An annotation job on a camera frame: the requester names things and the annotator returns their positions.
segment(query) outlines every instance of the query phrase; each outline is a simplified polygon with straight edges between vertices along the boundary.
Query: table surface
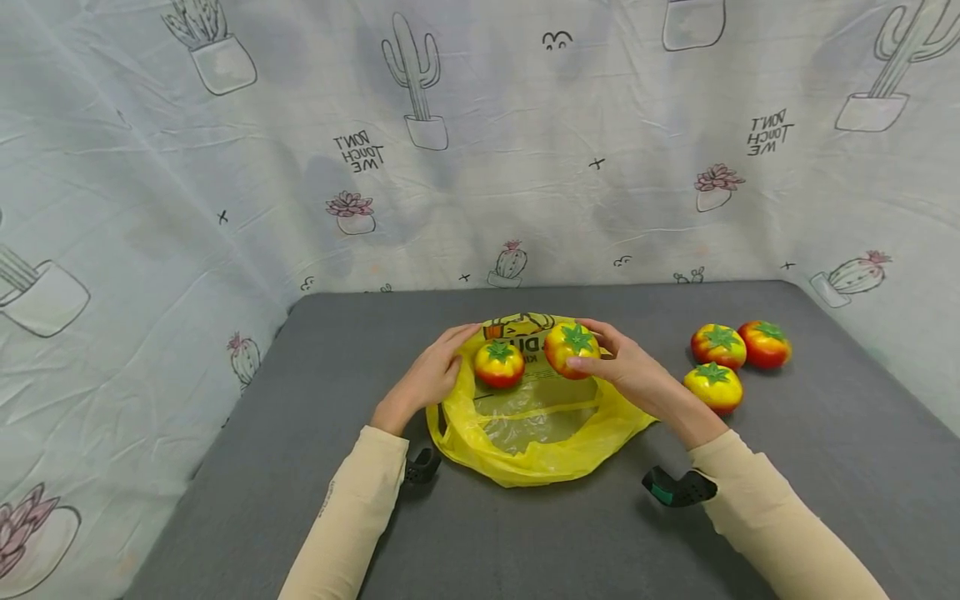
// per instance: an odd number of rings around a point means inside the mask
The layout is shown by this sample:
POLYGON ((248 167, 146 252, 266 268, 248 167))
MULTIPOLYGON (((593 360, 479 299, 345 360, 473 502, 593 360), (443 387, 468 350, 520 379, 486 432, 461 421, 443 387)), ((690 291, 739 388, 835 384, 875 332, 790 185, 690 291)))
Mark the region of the table surface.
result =
MULTIPOLYGON (((329 479, 420 350, 448 326, 520 311, 609 321, 678 377, 700 325, 779 323, 794 360, 743 373, 730 425, 892 598, 960 597, 960 440, 799 288, 773 281, 306 297, 125 597, 276 598, 329 479)), ((422 418, 407 437, 411 456, 428 444, 422 418)), ((654 465, 689 467, 662 424, 543 488, 506 490, 444 461, 433 484, 401 490, 361 597, 773 598, 701 507, 665 509, 642 488, 654 465)))

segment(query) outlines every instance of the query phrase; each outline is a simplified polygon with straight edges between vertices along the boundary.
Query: wrinkled fabric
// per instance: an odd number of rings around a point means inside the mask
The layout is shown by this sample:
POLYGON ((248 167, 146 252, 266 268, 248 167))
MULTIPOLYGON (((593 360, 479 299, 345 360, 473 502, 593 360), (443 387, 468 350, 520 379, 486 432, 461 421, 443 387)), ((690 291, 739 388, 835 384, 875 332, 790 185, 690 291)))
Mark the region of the wrinkled fabric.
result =
POLYGON ((0 4, 0 598, 120 595, 306 294, 782 278, 960 430, 959 12, 0 4))

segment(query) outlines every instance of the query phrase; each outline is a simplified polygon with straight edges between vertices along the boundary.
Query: toy tomato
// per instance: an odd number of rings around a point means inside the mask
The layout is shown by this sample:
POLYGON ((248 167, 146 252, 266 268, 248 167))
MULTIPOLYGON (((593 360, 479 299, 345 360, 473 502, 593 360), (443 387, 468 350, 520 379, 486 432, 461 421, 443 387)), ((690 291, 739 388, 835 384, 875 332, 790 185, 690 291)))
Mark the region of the toy tomato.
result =
POLYGON ((543 353, 546 362, 553 370, 567 379, 585 379, 585 372, 572 370, 566 365, 571 356, 589 356, 600 358, 600 345, 589 329, 579 323, 558 324, 550 329, 543 341, 543 353))
POLYGON ((716 363, 700 365, 684 377, 684 385, 714 413, 729 415, 743 399, 743 386, 733 369, 716 363))
POLYGON ((758 369, 779 369, 790 362, 793 346, 779 327, 766 321, 750 321, 737 331, 747 346, 747 362, 758 369))
POLYGON ((743 338, 733 329, 714 323, 697 329, 690 338, 690 349, 701 365, 713 362, 736 371, 747 360, 743 338))
POLYGON ((512 388, 523 378, 527 362, 516 347, 500 340, 487 342, 473 356, 477 377, 492 388, 512 388))

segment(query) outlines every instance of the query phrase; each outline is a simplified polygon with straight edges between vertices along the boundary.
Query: beige sleeve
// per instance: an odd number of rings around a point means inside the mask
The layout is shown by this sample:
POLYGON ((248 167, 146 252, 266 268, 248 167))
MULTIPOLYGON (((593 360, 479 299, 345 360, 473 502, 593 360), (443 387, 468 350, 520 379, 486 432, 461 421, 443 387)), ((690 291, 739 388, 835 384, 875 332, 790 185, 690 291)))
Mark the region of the beige sleeve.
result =
POLYGON ((888 600, 870 571, 806 508, 764 454, 733 431, 690 450, 717 485, 704 503, 716 532, 782 600, 888 600))
POLYGON ((277 600, 352 600, 403 483, 406 440, 364 427, 330 481, 277 600))

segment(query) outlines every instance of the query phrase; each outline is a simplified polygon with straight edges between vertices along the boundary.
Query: yellow plastic bag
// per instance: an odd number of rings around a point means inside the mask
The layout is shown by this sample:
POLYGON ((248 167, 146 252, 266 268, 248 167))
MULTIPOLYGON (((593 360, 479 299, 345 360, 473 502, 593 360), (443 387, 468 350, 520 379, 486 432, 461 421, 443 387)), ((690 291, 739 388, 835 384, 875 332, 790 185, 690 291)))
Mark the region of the yellow plastic bag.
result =
POLYGON ((451 461, 483 473, 504 488, 542 486, 587 475, 655 421, 609 383, 570 380, 550 367, 543 339, 567 317, 519 313, 484 323, 460 349, 457 383, 440 410, 427 409, 437 448, 451 461), (527 361, 523 380, 494 390, 476 379, 473 355, 491 339, 517 346, 527 361))

